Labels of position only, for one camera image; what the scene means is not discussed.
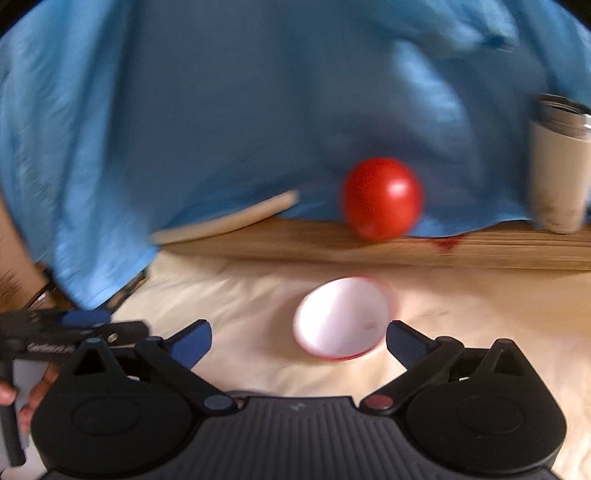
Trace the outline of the person's left hand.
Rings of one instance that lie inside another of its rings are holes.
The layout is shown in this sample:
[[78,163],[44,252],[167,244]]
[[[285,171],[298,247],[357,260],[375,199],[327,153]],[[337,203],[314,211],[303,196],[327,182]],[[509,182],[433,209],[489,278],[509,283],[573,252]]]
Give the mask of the person's left hand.
[[[40,382],[35,385],[28,396],[27,403],[20,409],[18,413],[19,427],[23,433],[29,433],[33,415],[43,398],[47,394],[52,384],[58,378],[61,367],[57,364],[50,363],[45,370]],[[0,398],[2,406],[11,406],[17,396],[16,389],[6,381],[1,381]]]

